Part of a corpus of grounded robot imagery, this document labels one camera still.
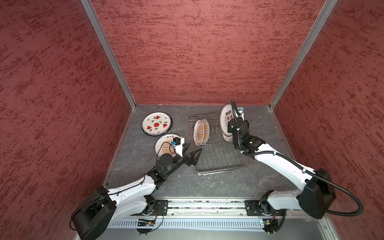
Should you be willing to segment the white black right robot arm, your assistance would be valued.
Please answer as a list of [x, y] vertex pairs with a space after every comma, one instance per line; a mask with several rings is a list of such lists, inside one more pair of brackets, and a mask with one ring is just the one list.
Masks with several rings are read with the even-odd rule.
[[321, 219], [326, 214], [336, 198], [335, 188], [319, 179], [331, 179], [326, 171], [321, 170], [313, 177], [314, 169], [289, 159], [264, 140], [252, 136], [249, 123], [241, 118], [229, 121], [227, 130], [233, 135], [237, 150], [274, 169], [297, 187], [292, 191], [267, 191], [259, 203], [263, 214], [271, 215], [278, 210], [300, 210], [314, 219]]

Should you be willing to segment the red rimmed white plate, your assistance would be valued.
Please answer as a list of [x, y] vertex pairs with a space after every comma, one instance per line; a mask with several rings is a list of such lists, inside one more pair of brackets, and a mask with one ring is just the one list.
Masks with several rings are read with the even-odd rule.
[[232, 105], [227, 104], [223, 106], [220, 113], [220, 126], [221, 126], [222, 133], [225, 136], [228, 136], [228, 137], [232, 136], [232, 133], [228, 132], [228, 123], [233, 118], [234, 118], [234, 114], [232, 111]]

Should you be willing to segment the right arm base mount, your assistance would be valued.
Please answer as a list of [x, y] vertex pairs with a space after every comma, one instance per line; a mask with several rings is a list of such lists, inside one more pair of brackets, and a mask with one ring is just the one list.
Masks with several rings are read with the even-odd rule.
[[268, 196], [273, 192], [274, 190], [267, 191], [259, 200], [245, 200], [247, 216], [283, 216], [285, 210], [275, 210], [267, 201]]

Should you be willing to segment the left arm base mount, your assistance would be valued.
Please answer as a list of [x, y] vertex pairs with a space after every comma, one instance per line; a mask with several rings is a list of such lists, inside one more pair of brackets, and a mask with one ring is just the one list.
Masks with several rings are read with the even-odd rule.
[[169, 200], [157, 200], [152, 195], [146, 195], [143, 215], [163, 215], [166, 216], [168, 212]]

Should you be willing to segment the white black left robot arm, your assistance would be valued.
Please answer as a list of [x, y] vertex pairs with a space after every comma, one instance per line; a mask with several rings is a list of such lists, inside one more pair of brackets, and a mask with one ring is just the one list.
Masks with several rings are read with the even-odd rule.
[[164, 217], [167, 209], [161, 208], [153, 193], [182, 165], [198, 163], [203, 150], [187, 154], [189, 146], [175, 138], [168, 145], [171, 152], [157, 154], [154, 167], [141, 179], [115, 189], [107, 190], [103, 186], [94, 189], [72, 213], [70, 229], [82, 240], [96, 240], [111, 223], [132, 215], [145, 215], [153, 217], [146, 225], [156, 230], [159, 227], [157, 218]]

